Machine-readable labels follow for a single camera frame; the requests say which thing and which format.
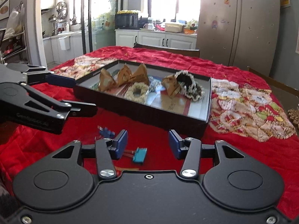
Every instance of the silver screw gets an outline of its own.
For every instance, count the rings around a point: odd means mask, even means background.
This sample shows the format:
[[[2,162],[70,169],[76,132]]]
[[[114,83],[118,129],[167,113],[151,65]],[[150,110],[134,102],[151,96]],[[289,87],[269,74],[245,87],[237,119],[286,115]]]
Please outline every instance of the silver screw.
[[[32,222],[31,218],[26,216],[22,217],[21,220],[24,224],[30,224]]]
[[[65,118],[62,114],[58,114],[58,115],[56,115],[56,117],[59,118],[59,119],[64,119]]]
[[[274,224],[276,222],[276,217],[269,217],[267,219],[267,224]]]
[[[115,172],[111,169],[104,169],[100,172],[100,175],[105,178],[112,177],[114,174]]]
[[[150,174],[145,175],[144,177],[145,177],[146,179],[153,179],[153,178],[154,178],[154,176],[153,176],[153,175],[150,175]]]
[[[193,169],[185,169],[182,171],[182,175],[187,178],[194,177],[196,174],[197,172]]]

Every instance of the black box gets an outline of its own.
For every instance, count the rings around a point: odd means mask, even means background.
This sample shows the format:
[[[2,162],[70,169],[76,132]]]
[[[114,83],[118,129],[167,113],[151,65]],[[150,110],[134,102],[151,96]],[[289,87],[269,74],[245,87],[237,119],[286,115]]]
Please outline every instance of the black box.
[[[105,68],[110,73],[113,73],[115,70],[121,69],[125,63],[130,67],[132,73],[134,73],[134,71],[140,65],[140,63],[137,62],[118,60],[105,65],[102,68]],[[165,76],[175,74],[178,71],[166,67],[148,64],[145,65],[147,67],[148,75],[155,78],[162,79]],[[212,79],[210,77],[193,74],[194,79],[203,87],[204,96],[197,102],[189,102],[188,108],[186,106],[187,103],[185,103],[184,106],[181,106],[180,110],[182,107],[184,107],[184,115],[161,108],[155,108],[146,104],[132,102],[109,93],[92,90],[92,86],[100,81],[99,73],[102,68],[77,80],[77,85],[74,87],[74,94],[78,99],[89,103],[95,103],[98,107],[115,112],[119,115],[127,116],[133,120],[137,120],[145,124],[157,126],[165,130],[174,129],[178,133],[184,134],[188,137],[200,139],[203,136],[210,116],[212,90]],[[160,99],[164,97],[164,99],[167,101],[168,98],[164,96],[165,92],[162,90],[161,92],[163,94],[152,93],[151,95],[151,93],[149,93],[148,99],[152,97],[153,103],[157,95],[159,95]]]

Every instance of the blue gripper pad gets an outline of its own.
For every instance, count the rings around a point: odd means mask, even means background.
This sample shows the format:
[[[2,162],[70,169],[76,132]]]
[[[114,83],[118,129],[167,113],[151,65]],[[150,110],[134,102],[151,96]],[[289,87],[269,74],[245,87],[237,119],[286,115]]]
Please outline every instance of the blue gripper pad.
[[[60,86],[60,87],[68,87],[73,88],[76,85],[76,80],[69,77],[63,77],[56,74],[51,74],[46,76],[45,81],[48,84]]]
[[[117,141],[117,147],[115,150],[116,160],[122,157],[124,150],[127,146],[127,143],[128,143],[128,132],[124,131],[124,133],[120,136],[120,138]]]
[[[137,148],[135,151],[134,157],[133,157],[133,162],[135,163],[143,163],[145,156],[147,154],[147,148]]]
[[[174,157],[180,159],[181,148],[179,145],[179,141],[171,131],[168,132],[168,142]]]
[[[101,129],[99,131],[100,135],[104,138],[111,138],[113,139],[115,137],[115,133],[113,131],[110,131],[105,127],[104,129]]]

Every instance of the kitchen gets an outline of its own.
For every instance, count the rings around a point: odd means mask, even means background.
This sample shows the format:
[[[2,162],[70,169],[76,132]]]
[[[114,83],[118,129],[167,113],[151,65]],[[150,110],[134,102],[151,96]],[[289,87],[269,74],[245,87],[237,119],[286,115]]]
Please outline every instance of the kitchen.
[[[154,46],[165,46],[180,49],[195,49],[196,31],[190,28],[180,29],[180,33],[165,32],[163,19],[194,21],[193,26],[198,26],[200,0],[177,0],[169,4],[172,9],[161,6],[158,0],[152,0],[150,10],[148,0],[41,0],[41,26],[43,31],[44,52],[48,68],[53,68],[65,61],[71,60],[85,53],[105,46],[129,46],[134,43],[143,43]],[[64,2],[66,15],[59,18],[56,5]],[[176,9],[179,3],[181,10]],[[196,9],[190,9],[189,4],[194,4]],[[115,29],[115,11],[138,9],[138,17],[143,18],[138,27]],[[154,25],[162,25],[162,30]]]

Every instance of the cartoon sticker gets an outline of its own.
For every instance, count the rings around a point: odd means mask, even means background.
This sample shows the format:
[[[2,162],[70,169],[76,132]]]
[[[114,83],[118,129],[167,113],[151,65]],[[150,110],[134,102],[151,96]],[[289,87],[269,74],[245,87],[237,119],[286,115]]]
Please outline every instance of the cartoon sticker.
[[[217,29],[217,27],[218,27],[218,22],[216,20],[214,20],[212,22],[212,29]]]

